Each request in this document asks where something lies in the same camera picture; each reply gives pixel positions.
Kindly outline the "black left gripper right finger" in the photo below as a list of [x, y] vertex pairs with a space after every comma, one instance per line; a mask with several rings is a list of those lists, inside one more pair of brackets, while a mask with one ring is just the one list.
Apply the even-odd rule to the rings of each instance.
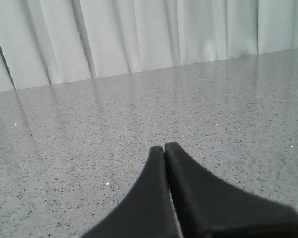
[[178, 143], [165, 145], [167, 177], [186, 238], [298, 238], [298, 213], [230, 185]]

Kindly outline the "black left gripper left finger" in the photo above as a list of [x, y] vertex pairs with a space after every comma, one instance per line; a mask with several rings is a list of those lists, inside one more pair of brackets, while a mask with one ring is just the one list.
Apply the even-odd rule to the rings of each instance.
[[164, 150], [151, 147], [132, 189], [85, 238], [177, 238]]

